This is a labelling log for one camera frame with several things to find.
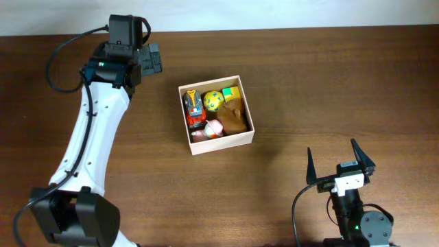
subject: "yellow ball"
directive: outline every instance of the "yellow ball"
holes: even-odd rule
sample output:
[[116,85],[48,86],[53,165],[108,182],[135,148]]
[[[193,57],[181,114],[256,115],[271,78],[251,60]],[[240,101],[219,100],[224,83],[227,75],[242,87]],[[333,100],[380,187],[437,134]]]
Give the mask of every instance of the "yellow ball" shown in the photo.
[[204,107],[210,112],[217,112],[224,103],[224,96],[218,91],[209,91],[204,96]]

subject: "cardboard box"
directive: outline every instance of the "cardboard box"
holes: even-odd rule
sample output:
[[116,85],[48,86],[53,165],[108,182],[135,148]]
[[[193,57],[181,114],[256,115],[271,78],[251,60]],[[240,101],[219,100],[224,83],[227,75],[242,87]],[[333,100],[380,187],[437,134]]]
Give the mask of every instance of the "cardboard box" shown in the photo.
[[[246,121],[248,124],[248,131],[244,133],[234,134],[226,137],[220,137],[217,139],[207,140],[207,141],[201,141],[198,143],[194,143],[191,140],[190,132],[192,129],[189,129],[187,125],[186,120],[186,106],[183,103],[182,97],[188,90],[198,90],[201,95],[203,95],[207,91],[216,90],[221,92],[222,89],[231,87],[231,86],[238,86],[239,93],[241,94],[241,98],[244,101],[244,106],[246,107]],[[254,126],[252,122],[252,117],[250,115],[250,110],[248,109],[246,95],[244,94],[244,89],[242,88],[241,84],[241,78],[239,75],[231,76],[228,78],[221,78],[216,80],[210,80],[207,82],[198,82],[195,84],[185,85],[185,86],[179,86],[178,87],[178,93],[180,96],[180,103],[181,103],[181,109],[183,113],[183,119],[185,121],[186,126],[186,134],[189,141],[189,147],[191,148],[192,155],[196,154],[202,154],[205,152],[211,152],[216,150],[221,150],[224,148],[231,148],[238,145],[244,145],[252,143],[253,135],[254,135]]]

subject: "brown plush toy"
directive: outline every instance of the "brown plush toy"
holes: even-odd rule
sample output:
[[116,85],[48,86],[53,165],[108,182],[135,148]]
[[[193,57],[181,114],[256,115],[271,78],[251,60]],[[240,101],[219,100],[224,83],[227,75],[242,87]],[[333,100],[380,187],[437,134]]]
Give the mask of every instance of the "brown plush toy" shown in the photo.
[[223,125],[224,132],[227,135],[247,131],[244,111],[244,103],[242,99],[232,99],[219,108],[217,118]]

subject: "wood grain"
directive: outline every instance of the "wood grain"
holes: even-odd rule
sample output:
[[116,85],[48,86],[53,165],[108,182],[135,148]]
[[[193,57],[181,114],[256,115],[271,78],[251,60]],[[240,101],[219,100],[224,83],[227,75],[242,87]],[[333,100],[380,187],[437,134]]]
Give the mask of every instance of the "wood grain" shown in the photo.
[[[70,36],[0,38],[0,245],[32,187],[55,172],[80,94],[55,93],[44,78],[51,52]],[[73,87],[107,35],[69,45],[53,69]],[[350,138],[377,164],[360,190],[395,217],[401,246],[439,242],[439,26],[155,33],[164,72],[144,78],[108,162],[106,197],[121,230],[140,244],[293,244],[291,203],[305,186],[306,148],[318,176],[354,159]],[[254,142],[192,156],[178,86],[240,75]],[[302,240],[339,236],[327,194],[298,203]],[[30,246],[48,245],[30,213]]]

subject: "pink toy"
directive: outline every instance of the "pink toy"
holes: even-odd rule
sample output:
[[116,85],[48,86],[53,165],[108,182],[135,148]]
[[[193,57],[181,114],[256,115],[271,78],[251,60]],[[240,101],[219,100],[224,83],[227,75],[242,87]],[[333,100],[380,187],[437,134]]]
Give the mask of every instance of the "pink toy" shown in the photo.
[[191,133],[193,142],[223,137],[222,129],[222,124],[218,120],[207,120],[206,127],[204,127],[203,130],[197,130]]

